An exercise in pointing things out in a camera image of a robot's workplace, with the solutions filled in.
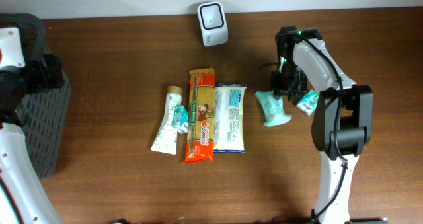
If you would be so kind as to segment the teal Kleenex tissue pack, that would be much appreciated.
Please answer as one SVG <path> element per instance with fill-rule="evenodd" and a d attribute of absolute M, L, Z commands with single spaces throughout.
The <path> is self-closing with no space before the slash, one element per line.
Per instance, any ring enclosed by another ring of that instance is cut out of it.
<path fill-rule="evenodd" d="M 300 99 L 295 107 L 306 115 L 310 116 L 314 113 L 317 107 L 318 99 L 319 95 L 313 89 L 311 89 Z"/>

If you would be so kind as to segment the mint green wipes pack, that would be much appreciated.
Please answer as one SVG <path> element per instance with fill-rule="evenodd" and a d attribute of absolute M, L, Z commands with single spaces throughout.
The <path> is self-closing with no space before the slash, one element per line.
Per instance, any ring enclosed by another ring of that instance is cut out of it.
<path fill-rule="evenodd" d="M 286 124 L 292 119 L 292 115 L 284 111 L 282 97 L 276 96 L 274 91 L 257 91 L 255 97 L 262 106 L 266 127 Z"/>

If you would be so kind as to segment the yellow noodle packet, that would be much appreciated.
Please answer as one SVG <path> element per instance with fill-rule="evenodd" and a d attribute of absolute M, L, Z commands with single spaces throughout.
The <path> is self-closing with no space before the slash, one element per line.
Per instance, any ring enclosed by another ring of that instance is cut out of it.
<path fill-rule="evenodd" d="M 247 84 L 219 83 L 215 88 L 214 153 L 244 153 L 243 99 Z"/>

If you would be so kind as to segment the orange spaghetti packet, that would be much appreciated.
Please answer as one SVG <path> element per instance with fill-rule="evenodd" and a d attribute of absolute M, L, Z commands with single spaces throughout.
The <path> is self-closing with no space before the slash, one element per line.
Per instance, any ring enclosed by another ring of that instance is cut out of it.
<path fill-rule="evenodd" d="M 188 135 L 185 163 L 214 161 L 215 69 L 189 71 Z"/>

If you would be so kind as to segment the small teal tissue pack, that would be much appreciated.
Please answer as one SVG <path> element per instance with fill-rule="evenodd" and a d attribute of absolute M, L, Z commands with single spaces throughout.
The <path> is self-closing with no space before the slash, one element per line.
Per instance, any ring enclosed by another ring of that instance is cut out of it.
<path fill-rule="evenodd" d="M 189 115 L 183 106 L 177 106 L 174 112 L 173 128 L 179 133 L 188 133 Z"/>

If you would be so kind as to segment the white cream tube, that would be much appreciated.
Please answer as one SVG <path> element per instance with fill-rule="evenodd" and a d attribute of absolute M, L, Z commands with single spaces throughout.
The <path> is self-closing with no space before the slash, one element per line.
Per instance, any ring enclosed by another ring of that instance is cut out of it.
<path fill-rule="evenodd" d="M 173 127 L 174 114 L 182 102 L 182 89 L 171 85 L 167 89 L 164 116 L 151 150 L 176 155 L 177 131 Z"/>

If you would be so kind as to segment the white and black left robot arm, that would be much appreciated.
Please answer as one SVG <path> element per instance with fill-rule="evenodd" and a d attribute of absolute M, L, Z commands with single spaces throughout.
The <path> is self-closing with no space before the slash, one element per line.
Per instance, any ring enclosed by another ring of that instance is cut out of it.
<path fill-rule="evenodd" d="M 24 97 L 66 87 L 57 58 L 24 58 L 21 35 L 16 27 L 1 29 L 1 222 L 61 223 L 30 160 L 29 140 L 36 144 L 58 144 L 63 118 L 33 103 L 27 120 L 21 121 L 17 108 Z"/>

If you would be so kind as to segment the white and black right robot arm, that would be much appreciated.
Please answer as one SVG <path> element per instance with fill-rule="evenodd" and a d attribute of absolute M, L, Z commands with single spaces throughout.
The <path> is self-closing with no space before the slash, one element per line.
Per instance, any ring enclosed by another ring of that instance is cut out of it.
<path fill-rule="evenodd" d="M 275 35 L 277 69 L 270 88 L 293 99 L 312 85 L 318 94 L 311 126 L 321 156 L 319 197 L 311 223 L 350 223 L 352 177 L 372 132 L 373 91 L 349 78 L 316 29 L 283 27 Z"/>

